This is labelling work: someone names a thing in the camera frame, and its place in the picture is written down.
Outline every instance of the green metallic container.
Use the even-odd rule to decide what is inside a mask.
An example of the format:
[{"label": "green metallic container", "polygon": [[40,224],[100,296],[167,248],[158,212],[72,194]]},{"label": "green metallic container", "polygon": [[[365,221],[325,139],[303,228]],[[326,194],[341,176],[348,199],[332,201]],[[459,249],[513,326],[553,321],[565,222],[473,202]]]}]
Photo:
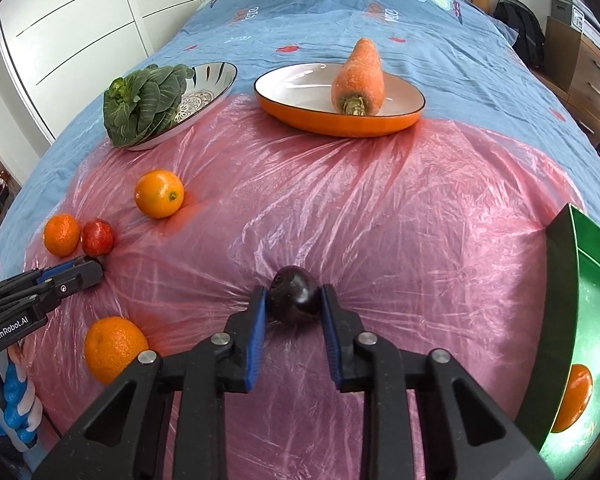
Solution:
[{"label": "green metallic container", "polygon": [[[584,478],[600,456],[600,228],[567,205],[546,230],[547,286],[538,354],[516,424],[556,480]],[[571,365],[593,377],[587,408],[551,433]]]}]

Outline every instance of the leafy green vegetable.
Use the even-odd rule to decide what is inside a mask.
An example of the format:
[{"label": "leafy green vegetable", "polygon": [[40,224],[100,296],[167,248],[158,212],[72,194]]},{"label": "leafy green vegetable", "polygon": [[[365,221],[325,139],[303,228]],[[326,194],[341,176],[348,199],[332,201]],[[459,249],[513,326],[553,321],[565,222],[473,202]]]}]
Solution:
[{"label": "leafy green vegetable", "polygon": [[135,146],[174,125],[193,70],[180,64],[151,64],[115,79],[104,92],[107,135],[117,148]]}]

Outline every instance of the backpack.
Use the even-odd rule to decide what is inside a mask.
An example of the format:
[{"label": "backpack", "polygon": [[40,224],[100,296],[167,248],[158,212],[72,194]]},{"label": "backpack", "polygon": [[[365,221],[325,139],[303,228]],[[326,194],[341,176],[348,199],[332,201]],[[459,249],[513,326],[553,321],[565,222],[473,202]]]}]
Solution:
[{"label": "backpack", "polygon": [[493,17],[518,33],[513,50],[529,68],[544,70],[544,34],[531,10],[517,0],[500,0]]}]

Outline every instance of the white wardrobe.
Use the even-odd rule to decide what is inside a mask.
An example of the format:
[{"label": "white wardrobe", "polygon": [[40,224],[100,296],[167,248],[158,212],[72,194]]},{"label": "white wardrobe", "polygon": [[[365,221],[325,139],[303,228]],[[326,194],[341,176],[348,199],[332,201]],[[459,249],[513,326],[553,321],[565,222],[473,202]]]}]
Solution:
[{"label": "white wardrobe", "polygon": [[50,142],[116,77],[163,47],[202,0],[3,0],[2,53]]}]

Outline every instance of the pink plastic sheet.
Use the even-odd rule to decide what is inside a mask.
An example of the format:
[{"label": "pink plastic sheet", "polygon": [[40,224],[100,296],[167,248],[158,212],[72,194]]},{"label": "pink plastic sheet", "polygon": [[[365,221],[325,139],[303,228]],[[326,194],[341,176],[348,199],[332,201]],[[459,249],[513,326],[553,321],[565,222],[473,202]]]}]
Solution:
[{"label": "pink plastic sheet", "polygon": [[[156,168],[187,190],[165,221],[134,205],[135,182]],[[296,264],[400,348],[447,348],[515,416],[542,319],[543,229],[567,202],[582,208],[562,170],[493,132],[421,120],[395,136],[333,139],[233,97],[153,150],[106,142],[81,165],[59,211],[106,219],[116,247],[104,282],[26,340],[29,371],[65,431],[103,389],[82,355],[97,319],[129,318],[161,354],[185,351]],[[56,263],[37,234],[26,267]],[[262,365],[252,394],[227,399],[230,477],[356,478],[361,399],[334,389],[319,325],[271,326]]]}]

